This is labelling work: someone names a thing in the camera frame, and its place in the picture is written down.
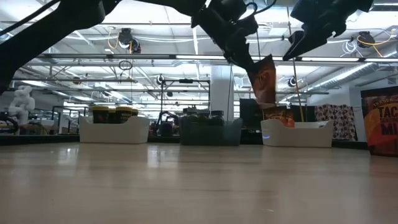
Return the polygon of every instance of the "dark gray bin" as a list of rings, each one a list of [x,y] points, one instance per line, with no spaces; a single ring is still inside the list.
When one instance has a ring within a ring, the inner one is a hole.
[[[238,146],[241,142],[242,119],[224,126],[207,126],[181,119],[181,144],[185,146]]]

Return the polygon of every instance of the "pillar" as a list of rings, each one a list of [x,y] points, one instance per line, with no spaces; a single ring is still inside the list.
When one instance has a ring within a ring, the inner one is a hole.
[[[234,80],[230,66],[211,67],[210,91],[210,110],[222,110],[225,121],[233,121]]]

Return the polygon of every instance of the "wooden floor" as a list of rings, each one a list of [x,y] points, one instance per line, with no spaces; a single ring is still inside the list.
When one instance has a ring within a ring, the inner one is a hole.
[[[0,147],[0,223],[398,221],[398,159],[349,149]]]

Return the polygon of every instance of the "patterned fabric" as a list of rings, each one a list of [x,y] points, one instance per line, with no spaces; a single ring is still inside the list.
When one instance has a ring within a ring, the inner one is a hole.
[[[354,110],[352,106],[323,105],[315,108],[317,121],[334,120],[333,139],[355,141]]]

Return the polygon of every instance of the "white bin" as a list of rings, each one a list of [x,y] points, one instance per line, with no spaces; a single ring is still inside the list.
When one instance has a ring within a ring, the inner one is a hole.
[[[80,142],[141,144],[148,141],[149,119],[130,117],[123,124],[90,124],[80,117]]]
[[[331,147],[334,121],[296,122],[288,128],[278,119],[261,121],[262,142],[276,147]]]

